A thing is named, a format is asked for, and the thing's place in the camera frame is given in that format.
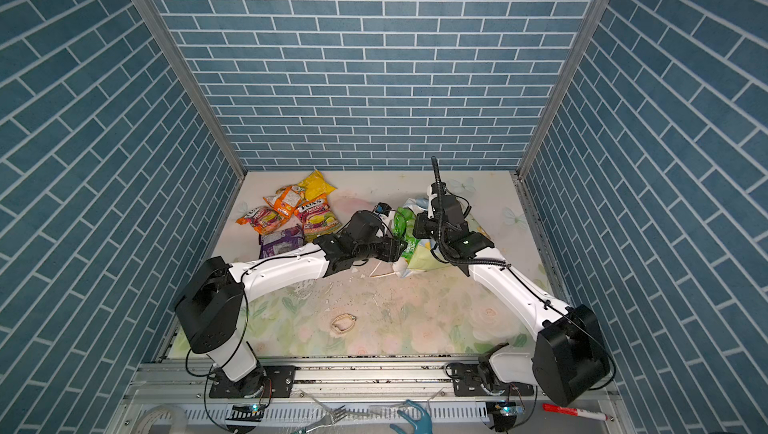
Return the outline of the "orange snack packet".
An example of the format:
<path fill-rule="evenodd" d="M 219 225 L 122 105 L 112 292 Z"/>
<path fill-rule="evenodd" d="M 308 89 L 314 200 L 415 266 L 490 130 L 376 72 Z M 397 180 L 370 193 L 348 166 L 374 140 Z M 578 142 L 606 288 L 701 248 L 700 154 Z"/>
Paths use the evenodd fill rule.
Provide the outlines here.
<path fill-rule="evenodd" d="M 263 200 L 282 217 L 290 218 L 305 201 L 305 189 L 298 185 L 283 186 Z"/>

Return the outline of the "green snack packet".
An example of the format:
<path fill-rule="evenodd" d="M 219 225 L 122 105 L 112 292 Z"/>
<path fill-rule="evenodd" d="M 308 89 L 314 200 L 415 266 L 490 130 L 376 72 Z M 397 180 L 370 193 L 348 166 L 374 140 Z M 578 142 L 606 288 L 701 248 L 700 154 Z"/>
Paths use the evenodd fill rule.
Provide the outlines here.
<path fill-rule="evenodd" d="M 414 226 L 417 215 L 408 207 L 401 207 L 396 210 L 393 219 L 393 234 L 406 242 L 406 248 L 401 257 L 409 262 L 420 243 L 414 234 Z"/>

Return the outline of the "floral paper gift bag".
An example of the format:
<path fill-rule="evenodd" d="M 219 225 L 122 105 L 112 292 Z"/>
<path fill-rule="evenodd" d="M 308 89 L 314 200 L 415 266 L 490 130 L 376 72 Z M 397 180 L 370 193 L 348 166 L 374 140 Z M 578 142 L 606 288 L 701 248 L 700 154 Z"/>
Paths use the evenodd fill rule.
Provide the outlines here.
<path fill-rule="evenodd" d="M 401 207 L 408 207 L 416 215 L 418 215 L 419 213 L 427 210 L 427 199 L 424 197 L 409 198 Z M 391 229 L 391 231 L 393 227 L 394 215 L 397 209 L 395 209 L 393 213 L 390 213 L 387 218 L 384 218 L 386 225 Z M 430 239 L 419 240 L 420 243 L 409 262 L 400 257 L 397 261 L 392 263 L 390 267 L 384 267 L 383 262 L 380 261 L 380 265 L 375 267 L 371 277 L 376 278 L 397 275 L 400 278 L 407 278 L 415 274 L 421 274 L 427 271 L 446 267 L 446 264 L 444 264 L 442 260 L 436 260 L 432 255 L 432 246 L 434 242 Z"/>

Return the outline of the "pink colourful candy packet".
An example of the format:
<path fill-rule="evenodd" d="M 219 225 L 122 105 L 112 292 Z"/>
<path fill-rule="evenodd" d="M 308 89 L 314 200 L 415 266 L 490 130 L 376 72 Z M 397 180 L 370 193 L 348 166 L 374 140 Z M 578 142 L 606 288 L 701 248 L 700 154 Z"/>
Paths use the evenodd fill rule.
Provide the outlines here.
<path fill-rule="evenodd" d="M 301 223 L 306 242 L 313 242 L 317 237 L 334 233 L 342 227 L 331 210 L 327 197 L 327 194 L 320 195 L 314 200 L 304 202 L 294 211 L 295 217 Z"/>

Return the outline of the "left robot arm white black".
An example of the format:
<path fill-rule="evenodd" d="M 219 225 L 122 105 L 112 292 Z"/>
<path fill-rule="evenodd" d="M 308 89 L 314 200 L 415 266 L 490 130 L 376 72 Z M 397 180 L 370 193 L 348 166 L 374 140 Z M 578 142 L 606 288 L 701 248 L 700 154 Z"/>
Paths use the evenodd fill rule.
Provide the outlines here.
<path fill-rule="evenodd" d="M 397 212 L 387 204 L 353 214 L 340 230 L 273 257 L 228 263 L 205 260 L 183 287 L 174 312 L 190 353 L 202 354 L 226 378 L 237 382 L 259 367 L 238 325 L 242 308 L 263 295 L 304 281 L 347 271 L 369 259 L 393 263 L 407 242 L 392 225 Z"/>

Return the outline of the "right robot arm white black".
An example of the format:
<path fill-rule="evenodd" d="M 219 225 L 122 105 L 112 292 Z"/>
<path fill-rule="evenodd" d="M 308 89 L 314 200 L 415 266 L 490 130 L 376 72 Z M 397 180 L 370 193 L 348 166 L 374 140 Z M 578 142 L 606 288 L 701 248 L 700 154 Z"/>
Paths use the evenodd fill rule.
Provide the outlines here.
<path fill-rule="evenodd" d="M 521 360 L 510 348 L 499 348 L 488 358 L 491 372 L 503 383 L 535 385 L 559 406 L 603 388 L 601 381 L 610 381 L 616 366 L 595 313 L 568 305 L 514 269 L 489 238 L 469 228 L 467 216 L 458 197 L 437 180 L 428 209 L 417 215 L 414 236 L 430 239 L 439 260 L 484 286 L 532 334 L 531 356 Z"/>

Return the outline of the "purple snack packet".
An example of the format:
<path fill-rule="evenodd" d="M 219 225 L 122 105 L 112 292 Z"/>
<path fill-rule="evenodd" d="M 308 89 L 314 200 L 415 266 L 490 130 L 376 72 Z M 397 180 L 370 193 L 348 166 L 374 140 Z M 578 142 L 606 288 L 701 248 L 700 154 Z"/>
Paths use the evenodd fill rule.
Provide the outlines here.
<path fill-rule="evenodd" d="M 305 244 L 303 228 L 295 225 L 260 237 L 260 259 L 271 258 L 301 248 Z"/>

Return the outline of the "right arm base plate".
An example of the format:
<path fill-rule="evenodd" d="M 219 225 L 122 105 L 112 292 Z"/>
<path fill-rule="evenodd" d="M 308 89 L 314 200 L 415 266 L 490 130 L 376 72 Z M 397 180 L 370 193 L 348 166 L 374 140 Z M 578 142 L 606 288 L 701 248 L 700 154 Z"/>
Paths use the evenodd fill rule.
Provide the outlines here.
<path fill-rule="evenodd" d="M 486 362 L 465 364 L 451 362 L 443 368 L 457 397 L 531 396 L 534 387 L 525 383 L 505 383 L 499 380 Z"/>

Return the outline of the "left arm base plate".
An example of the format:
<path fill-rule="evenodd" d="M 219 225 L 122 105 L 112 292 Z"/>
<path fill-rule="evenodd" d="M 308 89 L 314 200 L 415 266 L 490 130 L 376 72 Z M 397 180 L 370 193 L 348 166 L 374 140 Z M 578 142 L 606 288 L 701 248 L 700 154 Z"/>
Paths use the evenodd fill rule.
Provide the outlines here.
<path fill-rule="evenodd" d="M 208 394 L 213 399 L 289 398 L 295 374 L 294 366 L 259 365 L 241 380 L 231 381 L 222 369 L 215 369 Z"/>

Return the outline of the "yellow snack packet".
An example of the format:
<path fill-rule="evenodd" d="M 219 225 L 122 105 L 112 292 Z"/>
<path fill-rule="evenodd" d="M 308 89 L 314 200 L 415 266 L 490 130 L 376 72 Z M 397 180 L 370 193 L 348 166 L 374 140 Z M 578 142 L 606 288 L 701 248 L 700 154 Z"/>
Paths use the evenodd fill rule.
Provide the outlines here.
<path fill-rule="evenodd" d="M 334 186 L 326 181 L 324 175 L 317 170 L 304 178 L 297 186 L 303 190 L 304 199 L 308 202 L 336 190 Z"/>

